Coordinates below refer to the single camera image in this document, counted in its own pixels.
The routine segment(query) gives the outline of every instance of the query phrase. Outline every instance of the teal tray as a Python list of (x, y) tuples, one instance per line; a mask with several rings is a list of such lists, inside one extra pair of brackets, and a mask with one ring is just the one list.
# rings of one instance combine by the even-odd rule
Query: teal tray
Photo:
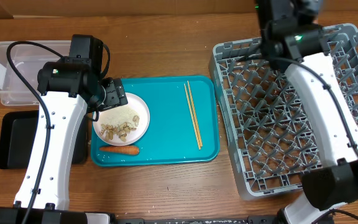
[[(203, 147), (198, 150), (184, 83), (190, 82)], [(204, 76), (126, 78), (127, 93), (141, 97), (150, 110), (150, 124), (134, 143), (137, 156), (100, 151), (107, 146), (92, 127), (91, 158), (98, 166), (140, 166), (206, 162), (219, 152), (219, 131), (212, 81)]]

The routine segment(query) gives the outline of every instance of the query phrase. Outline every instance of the nuts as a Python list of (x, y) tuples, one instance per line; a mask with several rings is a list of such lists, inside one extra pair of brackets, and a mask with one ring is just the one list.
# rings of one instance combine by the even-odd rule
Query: nuts
[(117, 134), (121, 141), (127, 141), (126, 137), (131, 131), (135, 131), (136, 127), (139, 125), (139, 116), (135, 115), (132, 119), (133, 122), (124, 122), (118, 126), (112, 126), (108, 124), (101, 124), (102, 130), (100, 130), (100, 135), (106, 133), (106, 140), (112, 140), (114, 135)]

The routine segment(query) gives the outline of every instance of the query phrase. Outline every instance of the plastic dish rack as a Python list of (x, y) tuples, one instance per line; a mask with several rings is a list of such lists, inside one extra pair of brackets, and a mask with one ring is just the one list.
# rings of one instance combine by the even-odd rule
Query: plastic dish rack
[[(324, 28), (337, 80), (358, 124), (358, 30)], [(301, 176), (321, 167), (313, 130), (294, 88), (258, 53), (260, 38), (218, 44), (209, 72), (222, 110), (237, 189), (244, 200), (301, 189)]]

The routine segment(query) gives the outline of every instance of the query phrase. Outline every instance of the carrot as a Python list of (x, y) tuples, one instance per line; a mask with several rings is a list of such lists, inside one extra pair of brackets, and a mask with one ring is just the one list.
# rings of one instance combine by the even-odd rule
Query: carrot
[(99, 150), (104, 152), (115, 152), (133, 156), (139, 154), (139, 147), (137, 146), (102, 146), (99, 148)]

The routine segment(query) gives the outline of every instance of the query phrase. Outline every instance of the food on plate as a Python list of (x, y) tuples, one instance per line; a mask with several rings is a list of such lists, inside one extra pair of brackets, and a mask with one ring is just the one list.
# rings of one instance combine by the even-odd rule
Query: food on plate
[(139, 115), (130, 106), (119, 106), (101, 118), (100, 135), (106, 133), (105, 138), (110, 140), (117, 135), (121, 141), (126, 142), (127, 135), (136, 130), (139, 121)]

